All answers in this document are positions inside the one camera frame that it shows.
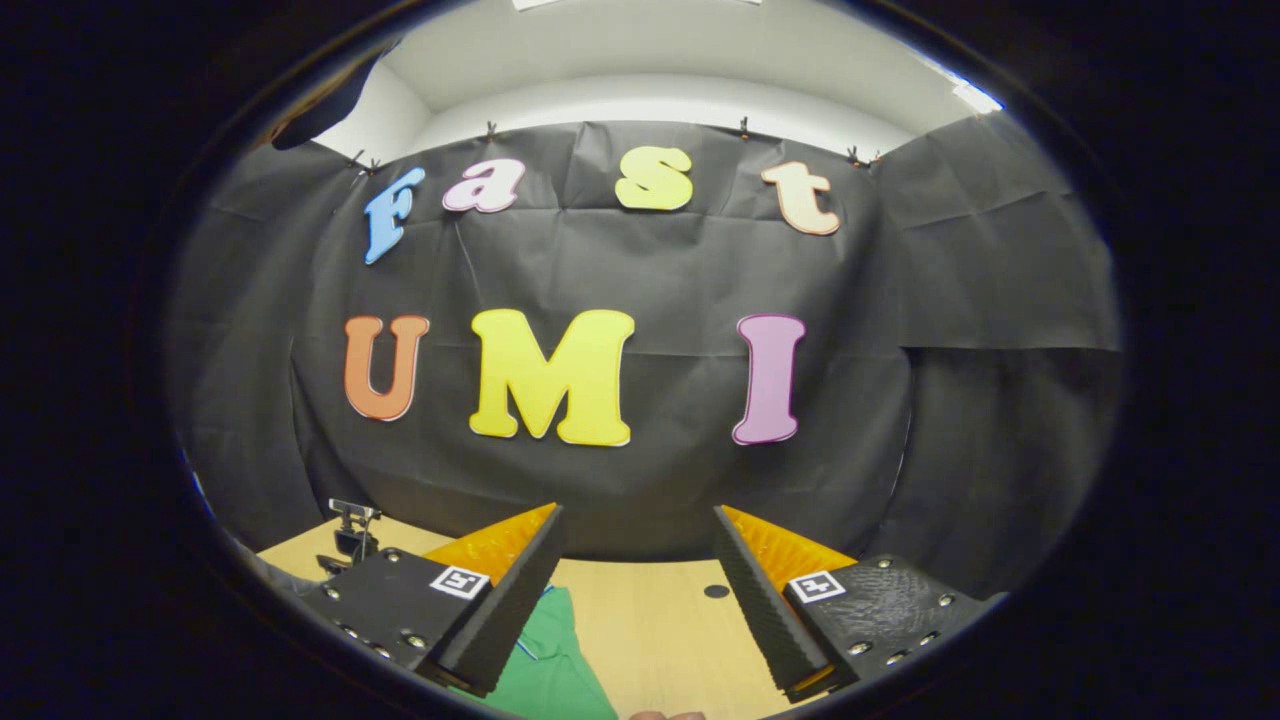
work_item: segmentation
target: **letter i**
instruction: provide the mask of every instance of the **letter i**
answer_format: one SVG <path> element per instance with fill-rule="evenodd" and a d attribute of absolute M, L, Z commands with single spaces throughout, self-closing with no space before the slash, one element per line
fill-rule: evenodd
<path fill-rule="evenodd" d="M 791 370 L 804 323 L 790 315 L 749 315 L 737 323 L 737 334 L 750 348 L 746 413 L 733 428 L 733 442 L 760 445 L 796 434 L 791 416 Z"/>

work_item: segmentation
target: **yellow letter m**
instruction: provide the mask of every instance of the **yellow letter m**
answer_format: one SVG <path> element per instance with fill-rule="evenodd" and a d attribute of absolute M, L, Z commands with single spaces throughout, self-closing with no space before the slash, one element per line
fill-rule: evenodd
<path fill-rule="evenodd" d="M 621 447 L 631 441 L 622 421 L 618 384 L 622 343 L 635 320 L 616 310 L 588 310 L 573 318 L 547 360 L 518 310 L 486 310 L 471 320 L 480 336 L 480 409 L 471 429 L 481 436 L 513 437 L 518 424 L 507 411 L 507 392 L 536 438 L 547 434 L 561 400 L 568 396 L 556 434 L 571 445 Z"/>

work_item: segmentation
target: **blue letter f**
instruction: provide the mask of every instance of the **blue letter f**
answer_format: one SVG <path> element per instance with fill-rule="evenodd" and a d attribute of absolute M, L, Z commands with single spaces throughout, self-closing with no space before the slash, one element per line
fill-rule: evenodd
<path fill-rule="evenodd" d="M 366 265 L 372 265 L 375 260 L 399 242 L 404 228 L 397 225 L 396 219 L 403 220 L 408 217 L 408 210 L 413 206 L 413 193 L 408 188 L 422 182 L 425 177 L 426 172 L 422 168 L 413 168 L 378 197 L 370 200 L 369 205 L 365 205 L 365 214 L 369 215 Z"/>

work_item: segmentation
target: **black paper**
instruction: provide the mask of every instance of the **black paper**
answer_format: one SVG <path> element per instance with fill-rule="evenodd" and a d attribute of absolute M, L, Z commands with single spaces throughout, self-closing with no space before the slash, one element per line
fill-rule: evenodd
<path fill-rule="evenodd" d="M 690 155 L 687 206 L 621 206 L 618 163 L 641 145 Z M 527 168 L 515 205 L 447 211 L 462 170 L 495 158 Z M 760 172 L 792 160 L 829 179 L 819 205 L 841 218 L 836 233 L 783 220 Z M 404 236 L 366 265 L 364 208 L 415 167 L 426 179 Z M 1002 114 L 918 138 L 870 172 L 787 140 L 581 123 L 356 173 L 314 143 L 259 150 L 214 195 L 175 270 L 174 420 L 212 510 L 256 548 L 321 521 L 329 497 L 451 536 L 554 501 L 571 557 L 709 557 L 710 507 L 727 503 L 838 550 L 895 552 L 972 593 L 1016 582 L 1092 479 L 1119 392 L 1110 259 L 1078 195 Z M 502 307 L 527 316 L 545 355 L 579 313 L 635 319 L 621 372 L 628 446 L 470 430 L 471 319 Z M 744 447 L 730 434 L 748 382 L 735 327 L 758 313 L 808 327 L 800 425 Z M 343 328 L 365 314 L 431 323 L 413 404 L 392 423 L 362 418 L 343 392 Z M 375 341 L 374 387 L 390 382 L 393 347 L 387 332 Z M 942 501 L 966 497 L 986 501 Z"/>

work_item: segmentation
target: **wooden table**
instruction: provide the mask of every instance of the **wooden table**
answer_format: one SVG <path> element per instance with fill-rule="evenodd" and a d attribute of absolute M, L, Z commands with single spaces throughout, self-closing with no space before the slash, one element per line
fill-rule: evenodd
<path fill-rule="evenodd" d="M 335 518 L 259 556 L 310 580 L 324 580 L 316 553 L 337 555 Z M 452 538 L 383 516 L 380 547 L 424 553 Z M 719 562 L 561 560 L 552 584 L 568 588 L 579 643 L 622 720 L 643 710 L 668 716 L 699 710 L 708 720 L 751 720 L 792 707 L 773 687 L 764 657 Z"/>

